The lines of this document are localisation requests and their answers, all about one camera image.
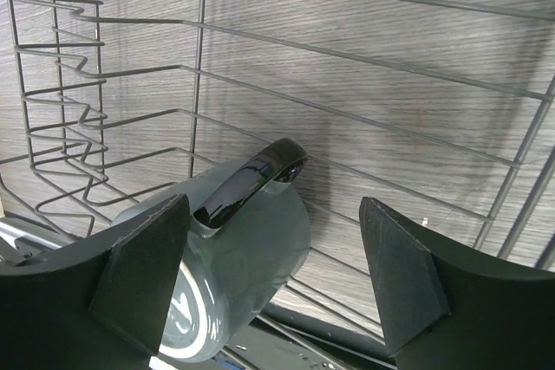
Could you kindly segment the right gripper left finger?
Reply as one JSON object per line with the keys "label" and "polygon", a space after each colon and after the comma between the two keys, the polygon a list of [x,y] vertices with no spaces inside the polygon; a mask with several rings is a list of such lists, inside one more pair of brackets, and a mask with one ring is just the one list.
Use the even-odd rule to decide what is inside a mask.
{"label": "right gripper left finger", "polygon": [[148,368],[189,225],[188,198],[176,195],[91,237],[2,261],[2,368]]}

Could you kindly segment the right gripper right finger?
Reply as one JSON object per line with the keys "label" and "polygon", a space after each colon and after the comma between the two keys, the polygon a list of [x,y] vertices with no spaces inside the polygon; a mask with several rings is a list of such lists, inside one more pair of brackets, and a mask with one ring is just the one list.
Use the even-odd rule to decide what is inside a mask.
{"label": "right gripper right finger", "polygon": [[398,368],[553,368],[552,272],[472,249],[375,198],[362,199],[359,221]]}

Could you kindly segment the grey ceramic mug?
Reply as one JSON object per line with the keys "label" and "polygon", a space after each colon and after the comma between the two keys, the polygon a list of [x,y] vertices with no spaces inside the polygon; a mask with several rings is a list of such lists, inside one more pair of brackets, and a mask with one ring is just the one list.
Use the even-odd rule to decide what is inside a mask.
{"label": "grey ceramic mug", "polygon": [[190,228],[159,357],[211,359],[248,326],[308,257],[308,212],[293,186],[307,152],[277,140],[250,159],[234,159],[160,191],[116,216],[120,224],[184,194]]}

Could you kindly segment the black wire dish rack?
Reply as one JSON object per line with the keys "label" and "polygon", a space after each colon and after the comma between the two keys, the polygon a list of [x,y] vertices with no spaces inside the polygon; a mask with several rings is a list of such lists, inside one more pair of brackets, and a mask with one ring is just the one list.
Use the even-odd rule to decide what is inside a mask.
{"label": "black wire dish rack", "polygon": [[363,198],[554,275],[554,0],[1,0],[1,217],[74,243],[282,138],[310,251],[240,331],[400,369]]}

